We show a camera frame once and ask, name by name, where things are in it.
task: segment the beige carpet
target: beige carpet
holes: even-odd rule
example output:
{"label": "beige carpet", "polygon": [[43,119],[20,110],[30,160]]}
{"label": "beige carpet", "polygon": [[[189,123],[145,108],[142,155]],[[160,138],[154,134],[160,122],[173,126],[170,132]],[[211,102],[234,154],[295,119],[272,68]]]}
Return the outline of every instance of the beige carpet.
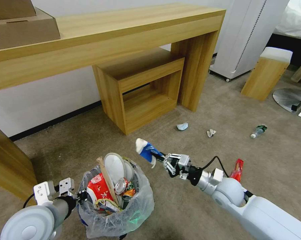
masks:
{"label": "beige carpet", "polygon": [[[289,80],[292,73],[287,70],[275,88],[301,89],[301,82]],[[117,152],[135,160],[153,188],[155,209],[139,229],[127,235],[127,240],[252,239],[237,220],[197,187],[169,178],[160,164],[151,169],[134,146],[135,139],[141,137],[165,153],[190,155],[197,166],[218,155],[228,173],[241,158],[245,161],[243,186],[301,220],[301,118],[283,110],[271,95],[264,102],[241,96],[247,77],[226,83],[209,75],[197,112],[177,106],[129,136],[121,133],[100,106],[16,144],[31,158],[39,182],[58,182],[70,176],[76,187],[98,156]],[[175,125],[186,121],[189,128],[177,131]],[[250,139],[254,128],[262,123],[268,125],[266,133]],[[211,139],[206,134],[209,128],[217,131]],[[220,168],[218,162],[210,169],[214,167]],[[22,204],[0,188],[0,231]],[[63,227],[60,239],[86,239],[76,212]]]}

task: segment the wooden cube stool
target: wooden cube stool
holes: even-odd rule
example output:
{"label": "wooden cube stool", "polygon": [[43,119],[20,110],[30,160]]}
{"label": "wooden cube stool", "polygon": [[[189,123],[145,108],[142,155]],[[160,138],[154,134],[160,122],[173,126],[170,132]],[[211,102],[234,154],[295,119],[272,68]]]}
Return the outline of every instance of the wooden cube stool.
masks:
{"label": "wooden cube stool", "polygon": [[241,94],[264,101],[288,67],[292,54],[285,49],[266,47]]}
{"label": "wooden cube stool", "polygon": [[172,110],[183,66],[161,48],[93,66],[104,112],[128,135]]}

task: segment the white air purifier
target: white air purifier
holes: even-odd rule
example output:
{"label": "white air purifier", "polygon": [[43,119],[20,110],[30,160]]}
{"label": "white air purifier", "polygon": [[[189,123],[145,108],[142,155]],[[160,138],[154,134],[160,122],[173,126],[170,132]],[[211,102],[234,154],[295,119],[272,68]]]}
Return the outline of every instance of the white air purifier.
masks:
{"label": "white air purifier", "polygon": [[210,71],[227,82],[254,68],[289,0],[234,0]]}

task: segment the cardboard box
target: cardboard box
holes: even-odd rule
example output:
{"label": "cardboard box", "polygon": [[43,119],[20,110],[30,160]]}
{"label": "cardboard box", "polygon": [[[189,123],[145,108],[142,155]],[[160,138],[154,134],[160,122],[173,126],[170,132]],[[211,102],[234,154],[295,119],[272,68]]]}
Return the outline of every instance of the cardboard box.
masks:
{"label": "cardboard box", "polygon": [[31,0],[0,0],[0,20],[35,15]]}
{"label": "cardboard box", "polygon": [[33,17],[0,20],[0,49],[60,39],[56,19],[35,10]]}

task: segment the wooden side table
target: wooden side table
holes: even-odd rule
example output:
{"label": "wooden side table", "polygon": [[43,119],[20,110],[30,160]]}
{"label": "wooden side table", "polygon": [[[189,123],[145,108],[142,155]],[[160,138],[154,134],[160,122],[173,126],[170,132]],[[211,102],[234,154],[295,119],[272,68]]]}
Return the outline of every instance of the wooden side table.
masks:
{"label": "wooden side table", "polygon": [[155,48],[93,66],[104,112],[128,135],[172,110],[184,59]]}

